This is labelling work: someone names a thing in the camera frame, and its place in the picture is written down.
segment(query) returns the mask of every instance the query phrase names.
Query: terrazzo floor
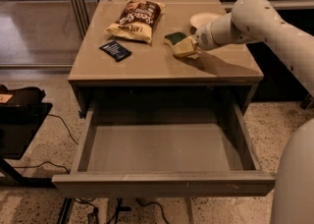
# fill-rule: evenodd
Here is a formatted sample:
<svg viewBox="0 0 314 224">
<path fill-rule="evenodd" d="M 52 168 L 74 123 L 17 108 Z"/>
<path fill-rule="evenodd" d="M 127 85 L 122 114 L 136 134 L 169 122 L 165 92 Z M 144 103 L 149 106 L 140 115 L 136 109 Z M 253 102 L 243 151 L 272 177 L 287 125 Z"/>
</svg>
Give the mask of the terrazzo floor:
<svg viewBox="0 0 314 224">
<path fill-rule="evenodd" d="M 36 12 L 32 8 L 38 9 L 40 3 L 22 4 L 28 4 L 27 8 L 30 17 L 31 15 L 34 17 L 38 15 L 35 15 Z M 57 18 L 57 22 L 52 22 L 54 16 L 44 11 L 42 11 L 40 17 L 48 19 L 43 15 L 43 13 L 47 13 L 50 17 L 50 22 L 43 22 L 39 16 L 37 16 L 35 21 L 30 17 L 26 19 L 24 16 L 17 14 L 16 11 L 12 11 L 9 14 L 9 9 L 4 7 L 6 5 L 10 5 L 11 10 L 19 8 L 17 3 L 0 2 L 0 61 L 2 63 L 14 62 L 16 54 L 13 50 L 17 50 L 13 49 L 15 44 L 14 36 L 18 35 L 22 40 L 28 42 L 29 40 L 33 40 L 33 42 L 38 41 L 38 38 L 35 37 L 39 35 L 32 35 L 31 38 L 27 38 L 28 34 L 36 34 L 37 28 L 33 27 L 36 24 L 42 23 L 40 27 L 47 24 L 54 27 L 56 24 L 59 24 L 59 19 L 63 21 L 63 24 L 66 22 L 62 19 L 67 19 L 69 31 L 71 31 L 70 28 L 75 29 L 76 27 L 71 15 L 71 9 L 69 5 L 68 7 L 63 6 L 64 3 L 61 3 L 65 10 L 61 13 L 64 14 L 61 18 Z M 16 18 L 20 23 L 20 32 L 11 31 L 12 35 L 10 39 L 8 38 L 10 43 L 4 36 L 5 30 L 3 27 L 8 26 L 4 23 L 4 13 L 7 17 L 6 19 L 9 19 L 8 17 L 11 17 L 12 20 Z M 29 25 L 28 27 L 26 25 L 28 21 L 34 23 L 33 26 Z M 53 29 L 55 34 L 62 30 L 62 28 Z M 52 38 L 57 36 L 53 36 L 53 34 L 48 32 L 46 37 Z M 58 63 L 71 63 L 79 49 L 78 32 L 76 31 L 72 35 L 70 33 L 69 37 L 72 38 L 71 43 L 59 44 L 58 52 L 60 52 L 60 57 L 58 56 L 55 59 Z M 18 52 L 20 50 L 16 51 L 18 52 L 17 55 L 21 56 L 17 58 L 17 63 L 24 63 L 29 59 L 29 61 L 36 63 L 52 62 L 54 60 L 48 56 L 46 58 L 42 55 L 38 56 L 39 58 L 36 57 L 35 55 L 41 51 L 39 45 L 45 45 L 46 42 L 32 46 L 35 45 L 32 44 L 33 42 L 27 43 L 23 48 L 27 52 L 28 57 Z M 57 44 L 48 50 L 50 57 L 54 55 L 54 50 L 57 52 L 55 49 Z M 62 50 L 64 46 L 68 50 L 68 53 L 65 55 L 65 52 Z M 46 92 L 44 101 L 53 103 L 51 114 L 61 116 L 68 125 L 73 137 L 79 140 L 84 120 L 79 118 L 79 106 L 67 82 L 68 74 L 69 71 L 67 70 L 0 70 L 0 84 L 4 84 L 7 88 L 34 85 L 44 89 Z M 299 107 L 299 102 L 251 103 L 249 105 L 244 115 L 244 121 L 253 140 L 263 171 L 277 171 L 280 157 L 289 137 L 299 126 L 312 118 L 314 118 L 314 110 L 302 110 Z M 69 137 L 63 123 L 58 118 L 48 116 L 23 158 L 18 161 L 7 161 L 12 166 L 32 166 L 49 160 L 71 169 L 76 151 L 77 145 Z M 39 168 L 18 170 L 24 176 L 30 177 L 51 177 L 55 174 L 66 173 L 63 169 L 48 164 Z M 262 197 L 145 198 L 143 201 L 149 202 L 154 200 L 162 204 L 165 216 L 169 223 L 172 224 L 268 224 L 271 216 L 272 199 L 273 191 Z M 63 200 L 64 196 L 55 189 L 2 186 L 0 187 L 0 223 L 56 223 Z M 114 198 L 97 198 L 93 204 L 99 208 L 99 223 L 104 224 L 114 214 L 117 202 Z M 125 198 L 123 206 L 130 206 L 131 211 L 120 213 L 118 221 L 120 224 L 165 223 L 161 215 L 161 209 L 157 205 L 142 207 L 136 203 L 134 198 Z M 91 206 L 75 202 L 69 216 L 69 223 L 87 223 L 87 214 L 90 212 L 92 212 Z"/>
</svg>

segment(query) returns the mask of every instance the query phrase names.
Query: tile floor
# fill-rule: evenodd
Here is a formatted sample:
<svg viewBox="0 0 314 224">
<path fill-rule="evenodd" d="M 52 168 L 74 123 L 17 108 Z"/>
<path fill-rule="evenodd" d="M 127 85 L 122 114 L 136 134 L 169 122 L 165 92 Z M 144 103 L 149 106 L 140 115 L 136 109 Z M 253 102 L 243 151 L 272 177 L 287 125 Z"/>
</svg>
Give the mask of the tile floor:
<svg viewBox="0 0 314 224">
<path fill-rule="evenodd" d="M 95 3 L 90 3 L 92 14 Z M 80 38 L 70 4 L 67 2 L 0 2 L 0 64 L 72 63 Z M 62 116 L 76 140 L 84 120 L 67 82 L 69 72 L 38 70 L 0 70 L 0 84 L 8 88 L 35 85 L 46 91 L 45 101 L 53 103 L 52 114 Z M 314 110 L 302 110 L 299 102 L 252 103 L 244 120 L 255 145 L 262 169 L 276 172 L 283 149 L 291 134 L 314 118 Z M 71 168 L 77 146 L 62 122 L 47 117 L 34 141 L 13 166 L 37 165 L 45 160 Z M 19 169 L 25 176 L 51 177 L 63 169 L 45 165 Z M 56 223 L 63 196 L 53 189 L 0 187 L 0 223 Z M 273 192 L 263 197 L 154 198 L 163 205 L 170 223 L 267 224 Z M 115 199 L 97 198 L 100 223 L 109 220 Z M 118 223 L 164 223 L 158 206 L 139 206 L 124 199 L 131 212 L 119 215 Z M 91 206 L 74 204 L 69 223 L 87 223 Z"/>
</svg>

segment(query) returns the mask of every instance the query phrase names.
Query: brown snack bag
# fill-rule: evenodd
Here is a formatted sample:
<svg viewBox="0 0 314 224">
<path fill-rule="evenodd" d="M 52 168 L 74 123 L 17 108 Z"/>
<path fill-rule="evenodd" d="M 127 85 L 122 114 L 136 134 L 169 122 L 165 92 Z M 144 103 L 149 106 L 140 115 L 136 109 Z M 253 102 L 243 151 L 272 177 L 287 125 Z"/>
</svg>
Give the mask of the brown snack bag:
<svg viewBox="0 0 314 224">
<path fill-rule="evenodd" d="M 112 35 L 150 43 L 164 5 L 148 0 L 130 0 L 120 18 L 106 28 Z"/>
</svg>

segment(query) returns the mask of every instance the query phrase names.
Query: speckled floor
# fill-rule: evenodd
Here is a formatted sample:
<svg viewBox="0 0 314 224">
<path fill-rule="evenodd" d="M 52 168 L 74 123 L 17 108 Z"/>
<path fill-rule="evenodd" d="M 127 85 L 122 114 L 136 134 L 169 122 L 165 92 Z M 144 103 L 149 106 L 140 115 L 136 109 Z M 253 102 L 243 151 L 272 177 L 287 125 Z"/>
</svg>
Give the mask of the speckled floor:
<svg viewBox="0 0 314 224">
<path fill-rule="evenodd" d="M 3 20 L 1 20 L 3 13 L 6 13 L 6 9 L 0 5 L 0 28 L 3 27 Z M 0 57 L 0 60 L 12 62 L 14 60 L 11 58 L 14 54 L 10 55 L 9 52 L 12 44 L 10 42 L 6 46 L 6 43 L 2 43 L 5 40 L 1 33 L 3 30 L 0 29 L 0 52 L 3 57 Z M 65 59 L 57 58 L 57 62 L 73 61 L 74 54 L 78 50 L 75 45 L 78 44 L 72 42 L 72 53 L 66 54 Z M 31 52 L 29 58 L 37 59 Z M 84 121 L 79 118 L 79 107 L 67 82 L 68 74 L 68 71 L 1 70 L 0 84 L 8 88 L 35 85 L 44 89 L 46 91 L 44 100 L 53 103 L 51 114 L 61 116 L 74 138 L 78 140 Z M 277 171 L 289 137 L 299 126 L 312 118 L 314 118 L 314 110 L 302 110 L 299 102 L 250 104 L 244 120 L 264 171 Z M 8 162 L 13 166 L 32 166 L 49 160 L 71 169 L 76 150 L 77 146 L 69 137 L 62 122 L 48 116 L 23 158 L 19 161 L 8 160 Z M 25 176 L 36 177 L 65 174 L 63 169 L 48 164 L 39 168 L 18 170 Z M 144 201 L 155 200 L 161 203 L 169 223 L 266 224 L 270 221 L 272 199 L 273 192 L 263 197 L 146 198 Z M 62 194 L 55 189 L 0 187 L 0 223 L 56 223 L 63 200 Z M 93 203 L 99 207 L 101 224 L 109 220 L 117 204 L 114 198 L 97 198 Z M 123 206 L 130 206 L 131 212 L 120 213 L 118 223 L 164 223 L 157 205 L 141 207 L 135 199 L 126 198 Z M 75 203 L 69 223 L 87 223 L 87 213 L 91 211 L 91 206 Z"/>
</svg>

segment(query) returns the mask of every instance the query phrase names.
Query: open drawer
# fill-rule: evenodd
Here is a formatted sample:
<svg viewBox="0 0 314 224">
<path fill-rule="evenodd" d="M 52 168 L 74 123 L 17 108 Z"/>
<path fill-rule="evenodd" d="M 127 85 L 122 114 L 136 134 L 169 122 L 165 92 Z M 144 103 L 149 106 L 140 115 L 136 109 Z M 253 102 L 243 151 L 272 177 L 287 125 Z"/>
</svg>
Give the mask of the open drawer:
<svg viewBox="0 0 314 224">
<path fill-rule="evenodd" d="M 264 196 L 242 114 L 227 87 L 103 88 L 93 92 L 67 197 Z"/>
</svg>

